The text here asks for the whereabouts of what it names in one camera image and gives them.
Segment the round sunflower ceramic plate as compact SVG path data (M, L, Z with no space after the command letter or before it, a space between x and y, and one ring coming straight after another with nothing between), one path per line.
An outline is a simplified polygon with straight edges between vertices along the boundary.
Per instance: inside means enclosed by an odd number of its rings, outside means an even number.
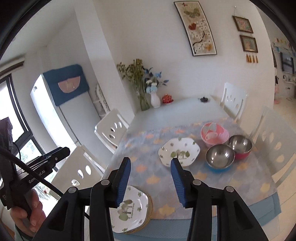
M123 232L125 234L131 234L140 231L151 220L153 211L152 198L149 194L143 193L140 201L142 203L142 210L136 212L136 219L133 221L132 227Z

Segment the blue steel bowl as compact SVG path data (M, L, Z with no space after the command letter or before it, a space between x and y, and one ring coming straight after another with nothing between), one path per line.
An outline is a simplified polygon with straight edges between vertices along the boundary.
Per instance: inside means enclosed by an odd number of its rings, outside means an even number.
M227 170L235 160L235 152L225 144L210 147L205 154L207 166L214 171Z

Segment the large square forest plate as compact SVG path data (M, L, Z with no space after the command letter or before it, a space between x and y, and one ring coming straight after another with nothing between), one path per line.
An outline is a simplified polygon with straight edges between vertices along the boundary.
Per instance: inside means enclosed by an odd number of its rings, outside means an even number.
M169 167L171 160L177 158L182 167L193 164L201 148L192 138L173 138L166 142L159 150L158 156L163 165Z

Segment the pink cartoon bowl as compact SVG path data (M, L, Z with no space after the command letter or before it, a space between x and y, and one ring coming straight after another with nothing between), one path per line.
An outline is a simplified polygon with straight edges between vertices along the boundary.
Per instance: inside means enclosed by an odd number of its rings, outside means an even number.
M217 123L206 123L201 128L201 138L209 148L214 145L224 144L229 139L229 132Z

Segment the small square forest plate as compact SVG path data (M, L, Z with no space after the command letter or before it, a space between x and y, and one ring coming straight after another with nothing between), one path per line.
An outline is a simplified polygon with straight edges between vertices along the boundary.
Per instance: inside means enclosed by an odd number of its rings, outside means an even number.
M109 209L113 232L130 232L142 226L147 218L148 209L148 195L136 187L128 185L119 207Z

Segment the white chair left near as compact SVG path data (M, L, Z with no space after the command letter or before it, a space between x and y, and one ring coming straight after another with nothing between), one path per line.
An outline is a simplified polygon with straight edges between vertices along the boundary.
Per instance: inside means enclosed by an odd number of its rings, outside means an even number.
M67 157L51 183L63 193L70 187L89 188L102 179L105 169L98 159L81 145Z

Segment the small black lid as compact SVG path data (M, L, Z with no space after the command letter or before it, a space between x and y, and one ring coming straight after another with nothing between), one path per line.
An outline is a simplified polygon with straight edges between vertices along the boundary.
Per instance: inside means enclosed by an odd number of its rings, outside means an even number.
M206 97L202 97L202 98L200 98L200 101L203 103L207 103L209 101L209 99Z

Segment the white chair right near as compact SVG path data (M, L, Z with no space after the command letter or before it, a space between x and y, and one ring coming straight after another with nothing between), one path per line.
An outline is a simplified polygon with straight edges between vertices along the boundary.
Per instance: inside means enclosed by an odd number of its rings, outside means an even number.
M281 173L275 181L278 187L295 168L295 161L288 162L295 155L295 132L273 109L264 106L250 138L257 149L257 156L266 163L271 175Z

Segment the red lidded teacup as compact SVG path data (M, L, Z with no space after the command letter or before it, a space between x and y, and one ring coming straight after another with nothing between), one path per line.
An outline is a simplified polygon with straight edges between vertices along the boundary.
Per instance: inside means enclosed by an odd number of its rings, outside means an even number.
M162 97L162 104L164 105L167 105L167 104L170 104L172 103L174 100L172 99L172 96L169 95L169 94L165 94L163 97Z

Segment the white ceramic vase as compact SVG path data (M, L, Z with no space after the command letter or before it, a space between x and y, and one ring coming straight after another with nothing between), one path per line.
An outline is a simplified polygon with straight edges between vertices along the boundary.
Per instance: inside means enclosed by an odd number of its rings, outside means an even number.
M156 92L151 92L151 105L153 108L159 108L161 106L161 100L159 99Z

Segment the white chair right far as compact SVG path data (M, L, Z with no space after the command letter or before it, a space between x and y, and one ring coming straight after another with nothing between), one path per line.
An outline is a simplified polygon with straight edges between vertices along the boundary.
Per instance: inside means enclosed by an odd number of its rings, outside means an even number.
M247 92L244 89L226 82L224 84L220 106L236 123L240 124L246 99Z

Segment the glass vase with stems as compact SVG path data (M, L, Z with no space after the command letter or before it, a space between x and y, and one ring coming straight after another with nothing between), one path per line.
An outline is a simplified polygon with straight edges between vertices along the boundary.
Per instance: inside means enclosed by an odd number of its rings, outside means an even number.
M125 65L122 62L116 65L122 79L127 80L135 90L142 111L150 108L144 92L144 66L141 59L133 60L130 65Z

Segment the small framed picture upper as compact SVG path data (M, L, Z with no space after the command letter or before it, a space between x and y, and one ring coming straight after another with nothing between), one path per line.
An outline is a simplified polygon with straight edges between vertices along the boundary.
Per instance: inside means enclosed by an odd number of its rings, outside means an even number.
M232 16L232 17L238 31L253 34L253 29L248 19L242 18L239 16Z

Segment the large framed flower picture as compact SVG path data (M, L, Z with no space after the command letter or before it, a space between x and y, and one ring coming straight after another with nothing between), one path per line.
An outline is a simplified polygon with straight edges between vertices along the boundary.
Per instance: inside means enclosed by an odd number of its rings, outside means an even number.
M217 55L214 38L199 1L175 1L193 56Z

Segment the orange wall hanging tassels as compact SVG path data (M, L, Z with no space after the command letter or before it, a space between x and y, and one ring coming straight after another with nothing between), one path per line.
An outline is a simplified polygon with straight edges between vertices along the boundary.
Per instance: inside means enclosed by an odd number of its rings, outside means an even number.
M246 54L246 61L247 63L258 63L258 58L256 55L252 54Z

